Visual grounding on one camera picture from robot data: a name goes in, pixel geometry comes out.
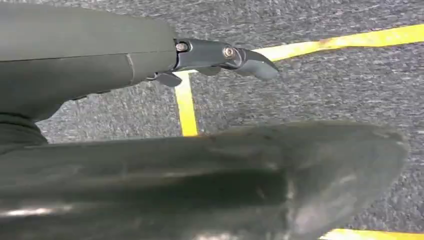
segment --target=gray carpet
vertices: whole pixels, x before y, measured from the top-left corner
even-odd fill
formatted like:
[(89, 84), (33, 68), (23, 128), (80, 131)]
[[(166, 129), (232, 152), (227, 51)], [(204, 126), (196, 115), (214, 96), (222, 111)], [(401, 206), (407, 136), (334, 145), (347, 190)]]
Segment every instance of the gray carpet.
[[(261, 48), (424, 23), (423, 0), (33, 0), (168, 21), (181, 36)], [(192, 79), (199, 129), (311, 119), (396, 126), (408, 167), (355, 229), (424, 233), (424, 44), (348, 48), (278, 63), (281, 79)], [(179, 136), (172, 89), (156, 83), (69, 102), (40, 127), (52, 142)]]

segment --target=yellow floor tape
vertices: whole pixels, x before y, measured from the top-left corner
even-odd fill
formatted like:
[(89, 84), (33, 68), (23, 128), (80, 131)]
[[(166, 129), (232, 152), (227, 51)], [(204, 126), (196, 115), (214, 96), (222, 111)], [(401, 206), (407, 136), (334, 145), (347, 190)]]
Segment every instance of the yellow floor tape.
[(334, 229), (321, 240), (424, 240), (424, 234)]
[[(341, 49), (346, 47), (387, 47), (418, 42), (424, 42), (424, 24), (332, 37), (320, 41), (272, 46), (256, 49), (254, 51), (276, 62), (330, 49)], [(195, 72), (195, 70), (175, 72), (176, 75), (182, 78), (182, 83), (175, 88), (175, 95), (179, 108), (182, 135), (187, 137), (196, 136), (198, 134), (190, 86), (190, 73)]]
[[(261, 53), (271, 61), (276, 62), (287, 58), (330, 49), (341, 49), (346, 47), (387, 47), (418, 42), (424, 42), (424, 24), (332, 37), (320, 41), (266, 47), (256, 49), (254, 51)], [(182, 79), (182, 83), (175, 88), (175, 95), (178, 103), (182, 135), (186, 137), (198, 135), (193, 96), (190, 86), (190, 73), (195, 72), (196, 71), (194, 70), (175, 72), (175, 74)], [(424, 234), (335, 229), (320, 239), (424, 240)]]

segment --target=yellow line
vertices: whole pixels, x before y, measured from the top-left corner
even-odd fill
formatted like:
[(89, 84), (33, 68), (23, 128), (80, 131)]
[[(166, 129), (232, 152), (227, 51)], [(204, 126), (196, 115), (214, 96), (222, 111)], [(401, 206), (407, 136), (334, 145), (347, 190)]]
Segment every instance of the yellow line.
[[(332, 37), (320, 41), (308, 41), (256, 49), (273, 62), (313, 52), (345, 47), (386, 47), (400, 44), (424, 42), (424, 24), (397, 27), (387, 30), (357, 33)], [(175, 72), (182, 77), (182, 83), (175, 88), (183, 136), (198, 134), (193, 97), (190, 87), (190, 73), (195, 70)]]
[(186, 137), (196, 136), (198, 129), (190, 86), (190, 74), (186, 71), (174, 72), (174, 74), (182, 79), (181, 84), (175, 87), (182, 135)]
[(254, 50), (273, 62), (323, 50), (346, 47), (387, 47), (424, 42), (424, 24), (357, 33), (320, 41), (299, 42)]
[(424, 240), (424, 234), (334, 229), (321, 240)]

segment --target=gray fabric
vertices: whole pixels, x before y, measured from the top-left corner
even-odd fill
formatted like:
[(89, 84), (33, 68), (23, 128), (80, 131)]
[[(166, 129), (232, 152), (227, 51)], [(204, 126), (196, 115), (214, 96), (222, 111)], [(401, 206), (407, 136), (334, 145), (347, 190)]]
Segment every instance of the gray fabric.
[[(261, 48), (424, 23), (422, 0), (32, 0), (150, 16), (182, 37)], [(402, 129), (412, 147), (399, 182), (352, 218), (356, 229), (424, 232), (424, 44), (348, 48), (280, 61), (282, 78), (198, 74), (199, 128), (350, 119)], [(178, 136), (172, 89), (142, 83), (68, 102), (40, 127), (52, 142)]]

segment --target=metal bolt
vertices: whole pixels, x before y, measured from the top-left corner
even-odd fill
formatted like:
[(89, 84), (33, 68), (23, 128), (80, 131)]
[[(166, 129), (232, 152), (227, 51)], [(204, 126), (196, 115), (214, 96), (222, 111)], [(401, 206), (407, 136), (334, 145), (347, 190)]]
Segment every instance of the metal bolt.
[(180, 43), (177, 43), (177, 45), (175, 45), (175, 48), (178, 52), (184, 52), (189, 49), (189, 46), (184, 42), (180, 42)]
[(225, 47), (222, 53), (226, 59), (232, 59), (236, 56), (236, 50), (233, 47)]

